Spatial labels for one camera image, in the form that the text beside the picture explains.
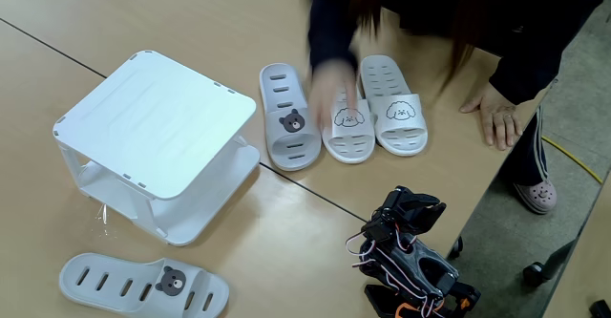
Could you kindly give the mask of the person's left hand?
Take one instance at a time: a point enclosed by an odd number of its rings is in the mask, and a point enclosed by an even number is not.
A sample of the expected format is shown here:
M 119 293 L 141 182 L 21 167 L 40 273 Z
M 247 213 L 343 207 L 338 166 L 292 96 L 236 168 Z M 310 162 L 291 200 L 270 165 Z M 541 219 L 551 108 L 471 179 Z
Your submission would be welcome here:
M 459 111 L 463 114 L 478 111 L 486 143 L 499 151 L 513 147 L 522 136 L 523 127 L 516 105 L 490 83 L 478 89 Z

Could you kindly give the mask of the person's right hand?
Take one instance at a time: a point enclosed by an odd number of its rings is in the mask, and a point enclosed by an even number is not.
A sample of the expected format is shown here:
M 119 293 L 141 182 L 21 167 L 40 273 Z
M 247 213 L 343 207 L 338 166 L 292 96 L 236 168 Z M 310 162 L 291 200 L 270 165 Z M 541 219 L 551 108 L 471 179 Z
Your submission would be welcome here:
M 308 107 L 320 131 L 331 124 L 331 109 L 342 90 L 349 109 L 357 108 L 355 79 L 353 67 L 341 59 L 325 61 L 314 69 Z

